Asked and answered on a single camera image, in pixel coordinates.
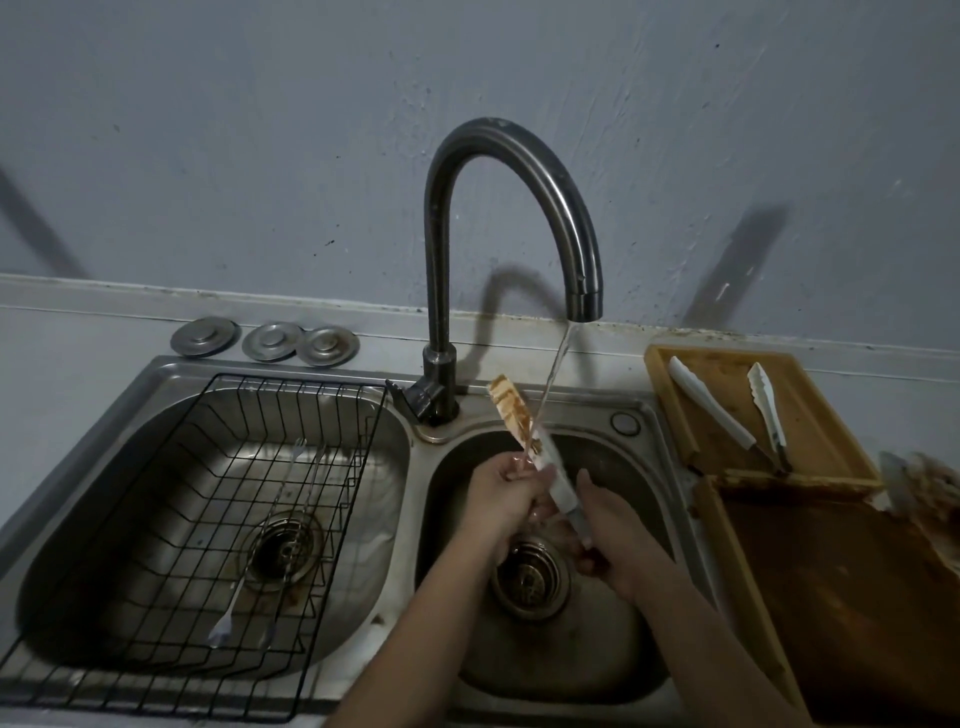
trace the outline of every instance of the running water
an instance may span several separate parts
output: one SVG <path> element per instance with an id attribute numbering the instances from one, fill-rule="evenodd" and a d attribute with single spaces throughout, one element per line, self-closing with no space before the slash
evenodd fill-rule
<path id="1" fill-rule="evenodd" d="M 566 351 L 570 348 L 570 340 L 573 338 L 573 332 L 577 329 L 577 327 L 578 324 L 576 322 L 566 322 L 564 338 L 561 340 L 560 346 L 557 348 L 557 355 L 554 357 L 553 366 L 550 368 L 550 376 L 546 378 L 546 385 L 544 385 L 543 394 L 540 396 L 540 404 L 537 405 L 537 411 L 534 413 L 534 421 L 530 423 L 531 437 L 527 440 L 527 444 L 523 448 L 524 457 L 530 456 L 530 443 L 533 441 L 533 432 L 537 428 L 537 425 L 543 422 L 543 408 L 546 406 L 546 400 L 550 396 L 550 389 L 553 387 L 553 380 L 557 378 L 557 372 L 560 370 L 560 365 L 564 361 L 564 355 L 566 354 Z"/>

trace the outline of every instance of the drain strainer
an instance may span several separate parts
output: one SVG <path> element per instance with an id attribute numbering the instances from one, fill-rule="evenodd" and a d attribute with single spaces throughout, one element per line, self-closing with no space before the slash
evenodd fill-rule
<path id="1" fill-rule="evenodd" d="M 500 605 L 515 617 L 536 621 L 553 617 L 570 594 L 570 574 L 557 550 L 544 539 L 517 536 L 496 568 L 491 586 Z"/>
<path id="2" fill-rule="evenodd" d="M 274 513 L 253 527 L 238 555 L 240 572 L 250 563 L 247 582 L 260 592 L 277 592 L 289 573 L 295 584 L 317 564 L 324 548 L 324 531 L 306 512 Z"/>

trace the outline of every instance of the dish rack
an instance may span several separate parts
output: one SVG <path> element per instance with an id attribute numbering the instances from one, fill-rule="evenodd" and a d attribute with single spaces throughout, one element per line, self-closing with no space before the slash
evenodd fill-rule
<path id="1" fill-rule="evenodd" d="M 65 557 L 45 552 L 54 534 L 34 560 L 0 702 L 293 717 L 384 398 L 368 384 L 220 375 L 165 413 L 172 426 L 141 427 L 166 434 L 148 449 L 134 434 L 59 526 L 84 538 Z M 211 647 L 243 575 L 230 639 Z"/>

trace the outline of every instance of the wooden cutting board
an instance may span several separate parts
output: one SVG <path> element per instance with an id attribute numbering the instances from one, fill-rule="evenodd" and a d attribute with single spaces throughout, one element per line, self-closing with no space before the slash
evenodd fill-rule
<path id="1" fill-rule="evenodd" d="M 879 482 L 870 458 L 790 354 L 653 345 L 644 360 L 680 456 L 702 474 L 728 471 L 769 473 L 761 455 L 734 439 L 670 378 L 667 362 L 677 356 L 720 404 L 771 451 L 763 417 L 754 404 L 747 373 L 759 362 L 774 387 L 787 456 L 799 476 Z"/>
<path id="2" fill-rule="evenodd" d="M 740 637 L 818 723 L 960 723 L 960 579 L 862 485 L 706 477 L 695 495 Z"/>

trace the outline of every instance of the gray wall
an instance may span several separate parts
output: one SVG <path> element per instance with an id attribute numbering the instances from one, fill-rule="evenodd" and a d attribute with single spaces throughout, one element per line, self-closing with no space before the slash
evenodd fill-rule
<path id="1" fill-rule="evenodd" d="M 608 320 L 957 348 L 958 31 L 933 0 L 0 0 L 0 269 L 422 305 L 430 155 L 499 115 L 580 186 Z M 454 306 L 556 315 L 511 173 L 453 209 Z"/>

